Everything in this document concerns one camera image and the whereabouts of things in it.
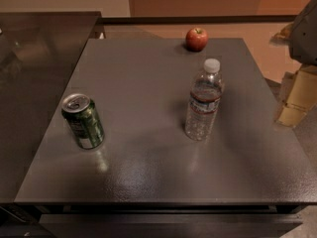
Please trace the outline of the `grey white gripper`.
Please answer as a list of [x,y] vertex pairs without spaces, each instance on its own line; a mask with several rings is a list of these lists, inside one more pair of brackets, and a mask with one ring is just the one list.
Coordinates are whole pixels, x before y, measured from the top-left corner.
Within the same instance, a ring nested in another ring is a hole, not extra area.
[[293,24],[283,27],[270,41],[289,43],[290,57],[306,63],[296,73],[284,74],[278,95],[275,121],[294,128],[317,104],[317,0],[310,0]]

